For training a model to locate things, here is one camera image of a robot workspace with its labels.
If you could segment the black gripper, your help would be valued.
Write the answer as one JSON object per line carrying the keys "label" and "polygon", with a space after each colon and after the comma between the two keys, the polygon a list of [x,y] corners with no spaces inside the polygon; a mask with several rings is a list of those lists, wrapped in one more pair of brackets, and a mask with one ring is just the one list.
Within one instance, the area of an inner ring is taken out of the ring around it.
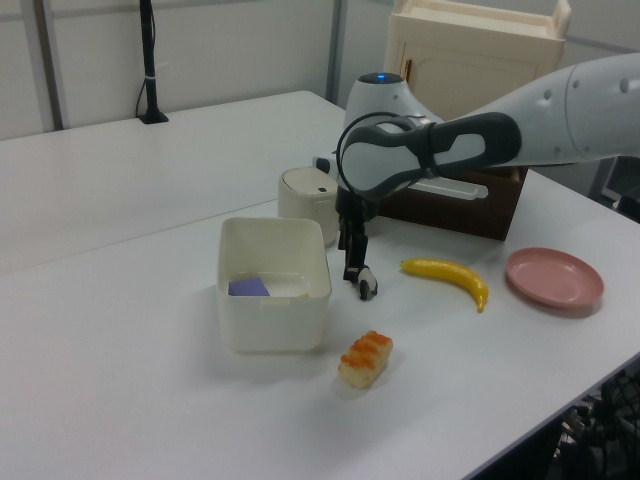
{"label": "black gripper", "polygon": [[376,217],[376,203],[367,201],[346,188],[337,189],[335,210],[339,215],[338,248],[345,252],[343,279],[351,283],[365,267],[368,237],[362,224]]}

